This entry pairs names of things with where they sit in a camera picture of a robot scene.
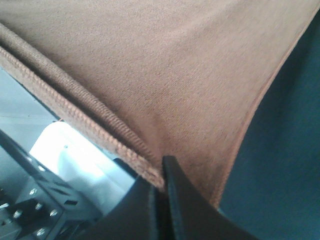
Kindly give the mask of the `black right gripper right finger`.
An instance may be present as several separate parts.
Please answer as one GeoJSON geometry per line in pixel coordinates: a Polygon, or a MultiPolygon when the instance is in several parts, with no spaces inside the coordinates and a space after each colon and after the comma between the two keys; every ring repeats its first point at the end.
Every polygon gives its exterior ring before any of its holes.
{"type": "Polygon", "coordinates": [[[176,240],[256,240],[212,207],[185,175],[174,156],[164,156],[171,226],[176,240]]]}

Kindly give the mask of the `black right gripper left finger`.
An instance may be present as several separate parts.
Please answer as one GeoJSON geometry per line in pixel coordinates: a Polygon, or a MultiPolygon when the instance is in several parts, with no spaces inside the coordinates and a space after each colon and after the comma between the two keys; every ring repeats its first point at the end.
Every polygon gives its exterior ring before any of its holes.
{"type": "Polygon", "coordinates": [[[158,190],[138,178],[119,204],[85,233],[86,240],[159,240],[158,190]]]}

